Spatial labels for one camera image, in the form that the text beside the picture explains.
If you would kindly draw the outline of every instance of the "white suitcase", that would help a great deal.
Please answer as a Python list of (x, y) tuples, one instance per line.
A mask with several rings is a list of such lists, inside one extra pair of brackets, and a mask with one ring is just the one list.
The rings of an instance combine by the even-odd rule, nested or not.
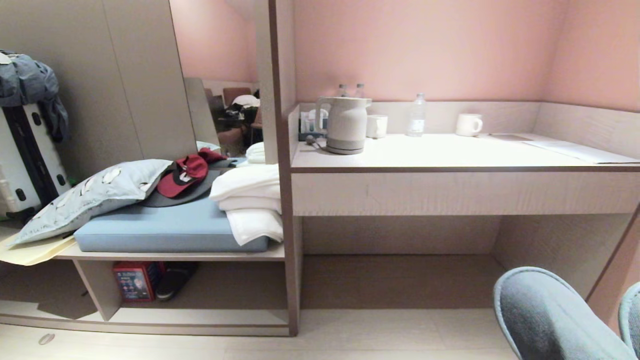
[(37, 104), (0, 111), (0, 217), (28, 220), (70, 189)]

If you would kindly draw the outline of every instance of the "kettle base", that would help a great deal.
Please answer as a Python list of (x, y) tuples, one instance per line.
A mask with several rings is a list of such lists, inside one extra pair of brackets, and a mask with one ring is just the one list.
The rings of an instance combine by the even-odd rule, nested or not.
[(361, 147), (360, 149), (337, 149), (334, 147), (330, 147), (328, 145), (324, 149), (327, 150), (328, 152), (332, 152), (334, 154), (340, 154), (340, 155), (354, 155), (354, 154), (360, 154), (361, 152), (364, 151), (363, 147)]

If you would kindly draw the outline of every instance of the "red box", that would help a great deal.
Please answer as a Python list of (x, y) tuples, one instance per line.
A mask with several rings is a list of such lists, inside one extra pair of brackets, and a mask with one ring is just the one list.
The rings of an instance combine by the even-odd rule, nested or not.
[(153, 301), (161, 271), (154, 261), (121, 261), (113, 265), (113, 273), (122, 294), (122, 300)]

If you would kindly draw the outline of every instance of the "wooden floor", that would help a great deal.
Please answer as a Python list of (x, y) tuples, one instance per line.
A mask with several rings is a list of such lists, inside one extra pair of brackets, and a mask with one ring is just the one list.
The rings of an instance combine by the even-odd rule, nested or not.
[[(220, 270), (220, 281), (235, 276), (226, 266)], [(503, 273), (490, 256), (306, 256), (296, 338), (0, 325), (0, 359), (516, 359), (491, 309), (492, 287)], [(55, 338), (39, 345), (47, 333)]]

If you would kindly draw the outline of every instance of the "mirror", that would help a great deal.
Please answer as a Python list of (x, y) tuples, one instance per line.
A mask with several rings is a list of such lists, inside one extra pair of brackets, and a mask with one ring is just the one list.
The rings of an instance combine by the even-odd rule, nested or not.
[(198, 148), (262, 141), (253, 0), (170, 0)]

